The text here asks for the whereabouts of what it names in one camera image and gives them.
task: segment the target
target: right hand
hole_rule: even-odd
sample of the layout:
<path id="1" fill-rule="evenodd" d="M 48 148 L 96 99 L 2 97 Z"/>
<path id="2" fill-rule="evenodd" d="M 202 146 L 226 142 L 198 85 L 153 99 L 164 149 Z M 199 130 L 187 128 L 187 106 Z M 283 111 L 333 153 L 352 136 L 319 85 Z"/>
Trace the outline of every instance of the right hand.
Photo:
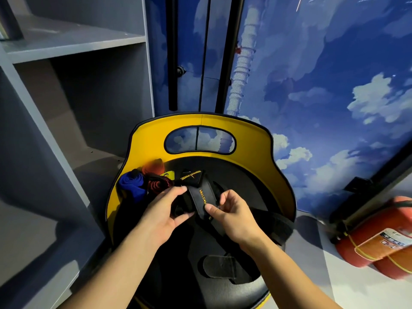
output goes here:
<path id="1" fill-rule="evenodd" d="M 220 209 L 206 204 L 205 210 L 222 223 L 227 236 L 246 252 L 248 246 L 265 235 L 256 223 L 248 204 L 231 189 L 220 195 Z"/>

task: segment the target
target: yellow band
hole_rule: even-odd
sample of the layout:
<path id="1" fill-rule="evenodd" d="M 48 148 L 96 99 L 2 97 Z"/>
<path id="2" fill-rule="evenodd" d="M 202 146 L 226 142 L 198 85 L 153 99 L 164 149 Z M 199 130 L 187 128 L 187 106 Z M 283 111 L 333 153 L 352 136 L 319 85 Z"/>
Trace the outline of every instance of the yellow band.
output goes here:
<path id="1" fill-rule="evenodd" d="M 399 269 L 404 270 L 406 273 L 412 274 L 412 271 L 409 271 L 407 269 L 405 269 L 404 267 L 402 267 L 401 265 L 399 265 L 398 263 L 396 263 L 395 260 L 393 260 L 390 256 L 388 256 L 389 260 L 392 261 L 394 263 L 394 265 L 396 265 Z"/>
<path id="2" fill-rule="evenodd" d="M 343 232 L 344 235 L 346 235 L 352 242 L 353 246 L 355 246 L 355 249 L 357 249 L 366 259 L 377 261 L 379 259 L 373 258 L 372 256 L 369 256 L 368 254 L 364 253 L 357 244 L 352 239 L 352 236 L 350 234 L 347 234 L 346 232 Z"/>

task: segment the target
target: gray shelf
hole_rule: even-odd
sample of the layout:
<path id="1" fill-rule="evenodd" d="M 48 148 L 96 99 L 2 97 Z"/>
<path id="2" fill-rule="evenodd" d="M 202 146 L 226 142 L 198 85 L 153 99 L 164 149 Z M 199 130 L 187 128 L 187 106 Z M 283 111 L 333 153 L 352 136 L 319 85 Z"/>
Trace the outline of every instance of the gray shelf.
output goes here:
<path id="1" fill-rule="evenodd" d="M 24 39 L 2 42 L 13 64 L 142 43 L 146 36 L 33 15 L 16 16 Z"/>

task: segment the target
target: red fire extinguisher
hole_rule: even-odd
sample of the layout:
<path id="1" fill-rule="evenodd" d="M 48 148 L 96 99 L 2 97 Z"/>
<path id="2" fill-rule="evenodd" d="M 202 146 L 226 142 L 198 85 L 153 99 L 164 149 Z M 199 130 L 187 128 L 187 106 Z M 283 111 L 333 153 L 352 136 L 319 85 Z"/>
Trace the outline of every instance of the red fire extinguisher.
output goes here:
<path id="1" fill-rule="evenodd" d="M 351 265 L 365 267 L 412 245 L 412 198 L 394 197 L 336 244 Z"/>
<path id="2" fill-rule="evenodd" d="M 403 279 L 412 274 L 412 246 L 375 261 L 373 265 L 391 279 Z"/>

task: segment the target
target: black pole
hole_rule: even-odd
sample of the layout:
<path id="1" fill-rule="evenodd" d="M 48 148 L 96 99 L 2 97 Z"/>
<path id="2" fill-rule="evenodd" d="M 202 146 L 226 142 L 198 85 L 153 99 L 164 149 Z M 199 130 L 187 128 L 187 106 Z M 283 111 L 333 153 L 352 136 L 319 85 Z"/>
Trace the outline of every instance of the black pole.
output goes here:
<path id="1" fill-rule="evenodd" d="M 232 4 L 230 5 L 226 42 L 224 44 L 223 52 L 222 70 L 220 71 L 218 97 L 216 100 L 215 108 L 215 113 L 218 114 L 223 114 L 224 112 L 244 4 L 245 0 L 232 0 Z"/>
<path id="2" fill-rule="evenodd" d="M 178 110 L 178 0 L 166 0 L 169 110 Z"/>
<path id="3" fill-rule="evenodd" d="M 203 46 L 203 62 L 202 62 L 202 77 L 200 80 L 200 95 L 199 95 L 199 109 L 198 111 L 201 110 L 202 106 L 202 93 L 203 93 L 203 80 L 205 77 L 205 65 L 206 65 L 206 50 L 207 50 L 207 36 L 209 34 L 209 20 L 210 20 L 210 3 L 211 0 L 207 1 L 207 13 L 206 13 L 206 27 L 205 27 L 205 43 Z"/>

